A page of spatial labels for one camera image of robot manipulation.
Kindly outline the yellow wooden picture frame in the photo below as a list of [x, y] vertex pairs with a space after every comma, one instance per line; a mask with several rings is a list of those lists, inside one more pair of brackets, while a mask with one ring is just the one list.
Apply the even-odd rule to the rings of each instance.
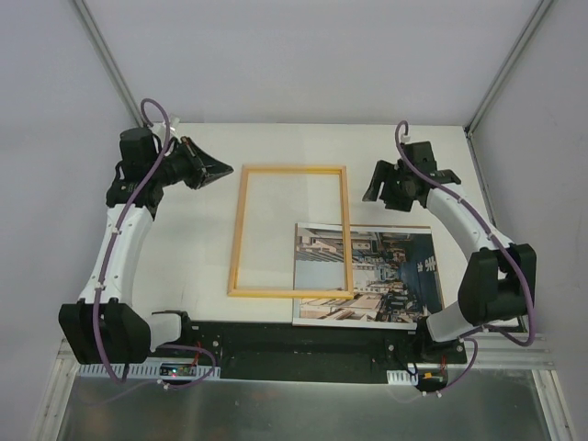
[[[341, 227], [343, 239], [344, 282], [342, 290], [296, 290], [277, 288], [239, 288], [240, 263], [242, 256], [243, 230], [249, 177], [263, 175], [336, 175], [339, 182]], [[349, 196], [347, 170], [344, 165], [302, 165], [302, 164], [246, 164], [242, 167], [239, 186], [234, 233], [232, 239], [231, 263], [228, 275], [227, 295], [234, 298], [254, 299], [344, 299], [354, 297], [352, 265], [352, 244], [349, 219]]]

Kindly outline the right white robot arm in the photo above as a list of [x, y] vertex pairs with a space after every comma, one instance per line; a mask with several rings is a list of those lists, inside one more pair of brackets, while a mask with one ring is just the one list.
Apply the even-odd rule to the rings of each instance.
[[500, 322], [528, 319], [524, 340], [508, 334], [516, 345], [536, 338], [535, 284], [537, 254], [527, 243], [517, 244], [499, 232], [469, 202], [461, 179], [436, 164], [428, 141], [397, 142], [397, 163], [380, 160], [364, 201], [380, 200], [386, 209], [408, 212], [419, 203], [451, 234], [467, 259], [458, 298], [423, 319], [413, 339], [413, 351], [424, 362], [435, 362], [447, 343], [484, 329], [498, 331]]

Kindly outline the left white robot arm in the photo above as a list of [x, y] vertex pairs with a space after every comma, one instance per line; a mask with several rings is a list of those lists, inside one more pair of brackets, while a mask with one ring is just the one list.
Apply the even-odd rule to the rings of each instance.
[[132, 308], [141, 249], [166, 187], [183, 183], [199, 190], [233, 171], [189, 137], [162, 144], [148, 128], [119, 135], [121, 159], [106, 195], [107, 226], [91, 276], [74, 303], [64, 303], [58, 321], [82, 365], [138, 364], [163, 346], [187, 356], [194, 346], [184, 311], [142, 317]]

